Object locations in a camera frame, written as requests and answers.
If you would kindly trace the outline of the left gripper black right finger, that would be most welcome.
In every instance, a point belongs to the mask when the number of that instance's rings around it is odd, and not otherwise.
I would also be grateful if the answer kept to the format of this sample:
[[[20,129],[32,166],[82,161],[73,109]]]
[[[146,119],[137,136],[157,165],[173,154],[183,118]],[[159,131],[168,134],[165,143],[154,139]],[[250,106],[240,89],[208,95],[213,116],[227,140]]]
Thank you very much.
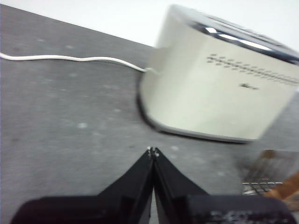
[[[182,174],[157,148],[153,172],[159,220],[170,224],[293,224],[278,199],[264,196],[211,195]]]

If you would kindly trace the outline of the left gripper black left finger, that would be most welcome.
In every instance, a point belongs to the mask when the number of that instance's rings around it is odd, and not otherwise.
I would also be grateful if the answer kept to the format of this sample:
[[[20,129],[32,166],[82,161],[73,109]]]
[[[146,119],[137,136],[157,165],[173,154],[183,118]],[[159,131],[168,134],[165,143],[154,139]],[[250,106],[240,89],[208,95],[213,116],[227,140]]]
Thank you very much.
[[[47,196],[25,202],[13,224],[138,224],[148,223],[152,194],[152,149],[97,195]]]

